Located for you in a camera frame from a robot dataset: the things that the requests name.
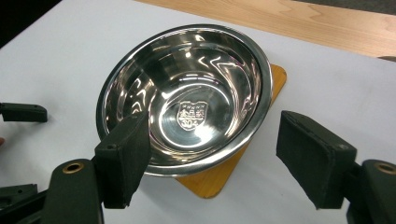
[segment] table surface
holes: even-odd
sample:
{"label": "table surface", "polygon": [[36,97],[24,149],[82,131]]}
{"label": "table surface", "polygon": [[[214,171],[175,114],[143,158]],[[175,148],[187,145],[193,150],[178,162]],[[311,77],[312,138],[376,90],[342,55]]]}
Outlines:
{"label": "table surface", "polygon": [[396,16],[290,0],[138,0],[379,57],[396,56]]}
{"label": "table surface", "polygon": [[114,66],[147,38],[194,23],[248,35],[288,81],[220,195],[203,200],[173,178],[144,176],[131,207],[104,210],[106,223],[347,223],[348,202],[317,211],[276,157],[280,112],[337,133],[357,163],[394,163],[396,63],[130,0],[64,0],[1,48],[1,102],[43,105],[49,121],[0,122],[0,186],[43,190],[59,164],[92,158],[96,101]]}

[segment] embossed logo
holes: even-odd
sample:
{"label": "embossed logo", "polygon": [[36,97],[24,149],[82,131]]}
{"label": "embossed logo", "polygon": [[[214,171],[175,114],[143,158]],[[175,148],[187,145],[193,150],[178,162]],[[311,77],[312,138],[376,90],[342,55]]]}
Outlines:
{"label": "embossed logo", "polygon": [[177,123],[184,130],[192,131],[205,122],[207,108],[208,104],[204,101],[183,101],[178,108]]}

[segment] wooden cutting board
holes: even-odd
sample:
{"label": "wooden cutting board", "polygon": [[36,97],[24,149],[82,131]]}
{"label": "wooden cutting board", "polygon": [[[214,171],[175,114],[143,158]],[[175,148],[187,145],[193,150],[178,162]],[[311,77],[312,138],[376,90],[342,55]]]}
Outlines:
{"label": "wooden cutting board", "polygon": [[[287,75],[285,69],[278,65],[271,64],[271,71],[274,81],[272,104],[285,84]],[[247,148],[248,143],[227,161],[194,175],[178,177],[176,180],[201,198],[216,197]]]}

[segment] wooden board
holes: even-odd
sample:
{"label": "wooden board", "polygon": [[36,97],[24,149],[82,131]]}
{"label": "wooden board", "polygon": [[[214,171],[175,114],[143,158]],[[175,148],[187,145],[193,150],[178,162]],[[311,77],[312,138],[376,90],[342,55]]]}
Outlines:
{"label": "wooden board", "polygon": [[[271,71],[274,81],[272,104],[285,84],[287,76],[286,71],[278,65],[271,64]],[[222,164],[198,174],[178,177],[177,181],[201,198],[213,198],[221,192],[247,148],[248,143]]]}
{"label": "wooden board", "polygon": [[395,56],[396,16],[289,0],[137,0],[368,56]]}

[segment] metal bowl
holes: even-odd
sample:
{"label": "metal bowl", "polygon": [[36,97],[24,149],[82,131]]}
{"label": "metal bowl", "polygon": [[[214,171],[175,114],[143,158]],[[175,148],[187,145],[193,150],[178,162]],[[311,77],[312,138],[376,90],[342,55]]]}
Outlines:
{"label": "metal bowl", "polygon": [[190,175],[225,161],[262,123],[272,97],[267,58],[247,36],[218,25],[155,35],[114,68],[99,96],[104,138],[124,117],[149,112],[147,175]]}

